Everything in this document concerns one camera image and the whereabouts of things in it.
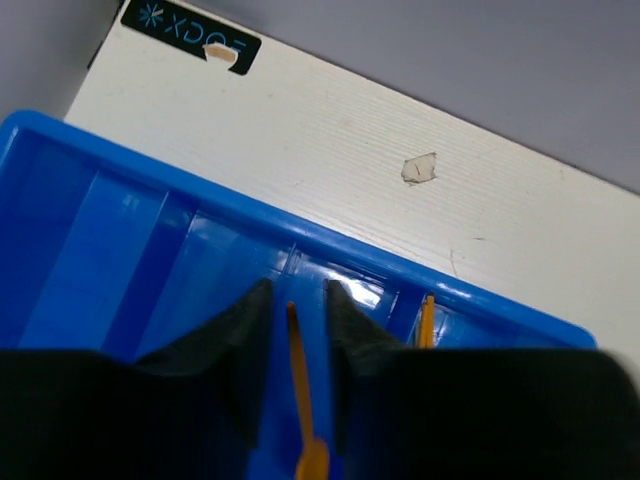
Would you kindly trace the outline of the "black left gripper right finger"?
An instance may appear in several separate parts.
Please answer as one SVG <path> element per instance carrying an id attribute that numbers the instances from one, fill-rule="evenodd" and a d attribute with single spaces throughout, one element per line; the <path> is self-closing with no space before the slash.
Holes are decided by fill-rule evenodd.
<path id="1" fill-rule="evenodd" d="M 326 286 L 347 479 L 635 479 L 639 396 L 598 350 L 418 349 Z"/>

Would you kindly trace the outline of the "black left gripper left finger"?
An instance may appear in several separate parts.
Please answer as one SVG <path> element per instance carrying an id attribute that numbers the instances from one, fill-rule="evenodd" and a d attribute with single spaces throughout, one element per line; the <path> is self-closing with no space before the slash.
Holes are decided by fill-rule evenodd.
<path id="1" fill-rule="evenodd" d="M 133 363 L 87 350 L 1 354 L 5 479 L 242 479 L 258 441 L 273 319 L 258 281 Z"/>

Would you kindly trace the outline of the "orange chopstick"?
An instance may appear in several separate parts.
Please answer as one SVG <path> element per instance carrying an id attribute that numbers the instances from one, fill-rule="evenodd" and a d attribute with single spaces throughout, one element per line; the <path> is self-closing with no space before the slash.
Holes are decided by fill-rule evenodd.
<path id="1" fill-rule="evenodd" d="M 435 297 L 427 295 L 422 306 L 416 345 L 422 349 L 434 347 Z"/>

